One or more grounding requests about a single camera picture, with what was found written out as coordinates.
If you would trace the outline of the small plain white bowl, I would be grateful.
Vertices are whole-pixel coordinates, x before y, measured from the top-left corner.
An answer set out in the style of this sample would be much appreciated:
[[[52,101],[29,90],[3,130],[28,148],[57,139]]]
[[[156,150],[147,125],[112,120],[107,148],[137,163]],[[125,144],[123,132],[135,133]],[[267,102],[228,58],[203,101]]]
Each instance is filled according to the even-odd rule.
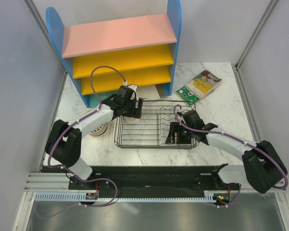
[[[128,121],[139,121],[139,118],[134,118],[134,117],[125,117],[126,120]]]

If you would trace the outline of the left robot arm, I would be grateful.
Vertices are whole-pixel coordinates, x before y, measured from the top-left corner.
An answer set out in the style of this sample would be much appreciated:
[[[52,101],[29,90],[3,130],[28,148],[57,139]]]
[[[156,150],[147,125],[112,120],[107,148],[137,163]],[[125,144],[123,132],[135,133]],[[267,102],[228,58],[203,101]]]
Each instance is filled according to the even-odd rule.
[[[92,167],[80,157],[82,139],[117,117],[140,118],[144,100],[137,99],[136,90],[137,85],[122,85],[116,93],[100,100],[93,111],[75,122],[57,120],[45,145],[49,168],[63,167],[79,180],[81,186],[92,189],[96,177],[92,175]]]

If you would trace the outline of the white teal leaf bowl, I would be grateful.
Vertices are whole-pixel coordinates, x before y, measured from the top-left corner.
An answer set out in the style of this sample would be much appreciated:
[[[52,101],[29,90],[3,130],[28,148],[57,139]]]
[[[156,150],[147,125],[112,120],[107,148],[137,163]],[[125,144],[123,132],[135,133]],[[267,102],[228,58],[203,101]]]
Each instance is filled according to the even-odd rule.
[[[101,136],[107,131],[108,125],[107,123],[103,123],[102,125],[96,127],[93,131],[89,133],[89,135],[93,137]]]

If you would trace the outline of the grey wire dish rack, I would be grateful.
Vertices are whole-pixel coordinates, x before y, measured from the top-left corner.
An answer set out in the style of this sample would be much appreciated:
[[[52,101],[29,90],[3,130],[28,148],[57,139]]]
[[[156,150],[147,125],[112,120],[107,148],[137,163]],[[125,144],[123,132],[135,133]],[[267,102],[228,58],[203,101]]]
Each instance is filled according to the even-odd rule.
[[[156,100],[144,101],[142,116],[139,121],[128,121],[124,116],[116,120],[114,143],[120,148],[130,149],[192,149],[198,145],[196,139],[193,144],[177,145],[165,144],[168,136],[170,123],[177,122],[173,109],[179,115],[193,110],[196,106],[189,106],[184,101]]]

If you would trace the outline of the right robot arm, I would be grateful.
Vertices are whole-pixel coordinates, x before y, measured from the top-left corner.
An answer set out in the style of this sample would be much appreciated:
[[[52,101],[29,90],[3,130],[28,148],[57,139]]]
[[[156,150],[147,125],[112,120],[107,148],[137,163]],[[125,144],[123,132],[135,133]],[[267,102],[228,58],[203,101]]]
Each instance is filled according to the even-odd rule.
[[[241,165],[223,164],[215,170],[211,184],[223,189],[227,184],[248,184],[259,193],[271,188],[284,190],[288,187],[288,172],[273,145],[247,141],[225,132],[216,124],[205,124],[196,110],[173,110],[179,140],[195,140],[216,147],[242,162]]]

